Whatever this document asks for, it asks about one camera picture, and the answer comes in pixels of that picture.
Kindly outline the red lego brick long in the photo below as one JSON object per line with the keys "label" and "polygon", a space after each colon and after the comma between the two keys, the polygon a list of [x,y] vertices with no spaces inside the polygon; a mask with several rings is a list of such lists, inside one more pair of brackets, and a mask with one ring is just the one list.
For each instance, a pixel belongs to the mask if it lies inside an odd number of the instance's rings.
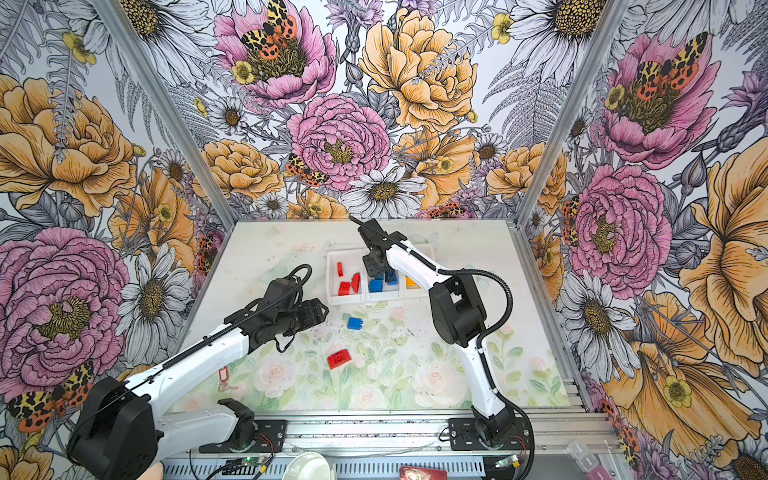
{"label": "red lego brick long", "polygon": [[350,284],[351,284],[352,291],[355,294],[359,294],[360,293],[360,285],[361,285],[361,274],[360,273],[355,273],[352,276]]}

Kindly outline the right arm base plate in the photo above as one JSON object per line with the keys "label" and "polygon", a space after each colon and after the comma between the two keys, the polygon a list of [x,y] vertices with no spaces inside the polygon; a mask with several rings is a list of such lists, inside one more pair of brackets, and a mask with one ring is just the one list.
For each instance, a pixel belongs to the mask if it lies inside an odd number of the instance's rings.
{"label": "right arm base plate", "polygon": [[529,450],[533,441],[533,430],[529,422],[518,419],[505,433],[491,443],[484,442],[475,425],[474,418],[454,417],[447,421],[447,435],[452,451]]}

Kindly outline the red box at bottom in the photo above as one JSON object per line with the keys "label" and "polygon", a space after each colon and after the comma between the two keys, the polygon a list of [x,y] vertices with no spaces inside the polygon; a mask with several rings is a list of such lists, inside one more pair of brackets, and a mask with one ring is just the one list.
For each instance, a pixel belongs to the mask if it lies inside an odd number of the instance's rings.
{"label": "red box at bottom", "polygon": [[402,466],[400,468],[401,480],[447,480],[448,474],[444,470]]}

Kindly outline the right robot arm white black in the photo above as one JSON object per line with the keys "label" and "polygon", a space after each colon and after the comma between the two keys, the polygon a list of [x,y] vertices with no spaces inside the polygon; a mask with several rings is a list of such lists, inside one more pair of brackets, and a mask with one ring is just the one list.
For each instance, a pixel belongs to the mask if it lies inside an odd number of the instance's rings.
{"label": "right robot arm white black", "polygon": [[[469,380],[475,428],[481,443],[497,448],[515,424],[515,408],[497,385],[486,356],[487,338],[510,318],[514,300],[511,289],[498,275],[480,269],[448,269],[428,257],[399,231],[387,232],[375,219],[353,217],[369,253],[363,264],[371,276],[397,271],[429,297],[432,322],[440,338],[456,347]],[[475,279],[496,282],[505,298],[501,319],[488,327],[487,311]]]}

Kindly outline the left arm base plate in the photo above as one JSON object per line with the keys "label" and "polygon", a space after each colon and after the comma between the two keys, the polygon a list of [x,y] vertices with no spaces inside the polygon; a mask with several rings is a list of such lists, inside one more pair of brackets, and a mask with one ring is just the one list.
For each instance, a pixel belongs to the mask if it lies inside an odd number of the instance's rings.
{"label": "left arm base plate", "polygon": [[232,436],[219,443],[202,445],[205,454],[279,453],[283,449],[288,422],[282,419],[256,419],[250,426],[237,427]]}

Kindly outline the white round bowl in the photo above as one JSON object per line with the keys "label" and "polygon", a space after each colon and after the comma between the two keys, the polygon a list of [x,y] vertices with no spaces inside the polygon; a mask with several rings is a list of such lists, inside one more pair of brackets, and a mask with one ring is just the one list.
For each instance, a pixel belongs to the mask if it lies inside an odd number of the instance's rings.
{"label": "white round bowl", "polygon": [[336,480],[332,464],[321,454],[306,452],[296,456],[286,467],[283,480]]}

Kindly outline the aluminium frame rail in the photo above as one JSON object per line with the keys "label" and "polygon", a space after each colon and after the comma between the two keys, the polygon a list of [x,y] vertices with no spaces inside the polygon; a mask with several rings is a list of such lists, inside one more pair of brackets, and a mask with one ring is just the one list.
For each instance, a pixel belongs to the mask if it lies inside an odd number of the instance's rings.
{"label": "aluminium frame rail", "polygon": [[[566,408],[529,411],[528,417],[523,419],[530,423],[533,430],[529,450],[452,451],[447,435],[447,421],[454,417],[473,418],[469,412],[460,410],[258,412],[254,414],[252,422],[256,419],[282,419],[288,422],[283,449],[279,452],[284,455],[302,451],[318,451],[341,457],[435,452],[448,455],[468,452],[484,456],[522,452],[563,455],[566,447],[574,441],[583,442],[596,454],[613,454],[621,450],[619,436],[607,415]],[[160,461],[188,450],[199,452],[202,445],[229,439],[236,424],[234,413],[221,406],[196,412],[166,414],[154,428],[159,439],[156,446],[151,448],[150,457]]]}

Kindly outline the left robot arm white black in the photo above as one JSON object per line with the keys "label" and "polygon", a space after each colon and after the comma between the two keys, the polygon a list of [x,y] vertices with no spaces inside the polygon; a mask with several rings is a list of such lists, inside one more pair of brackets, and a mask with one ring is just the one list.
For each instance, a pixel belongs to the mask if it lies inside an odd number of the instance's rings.
{"label": "left robot arm white black", "polygon": [[254,412],[232,398],[192,412],[172,407],[230,364],[281,337],[322,324],[328,307],[303,296],[304,280],[273,280],[263,297],[227,316],[214,331],[142,373],[91,388],[66,455],[97,479],[137,479],[169,456],[205,445],[235,451],[257,439]]}

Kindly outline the clear plastic container corner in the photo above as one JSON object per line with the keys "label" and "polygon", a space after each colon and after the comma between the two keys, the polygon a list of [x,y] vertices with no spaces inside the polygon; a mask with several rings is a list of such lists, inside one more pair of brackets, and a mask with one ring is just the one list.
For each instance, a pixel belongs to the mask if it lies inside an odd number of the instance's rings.
{"label": "clear plastic container corner", "polygon": [[588,480],[612,479],[609,472],[583,442],[572,442],[566,447],[566,452],[575,461],[577,467],[585,474]]}

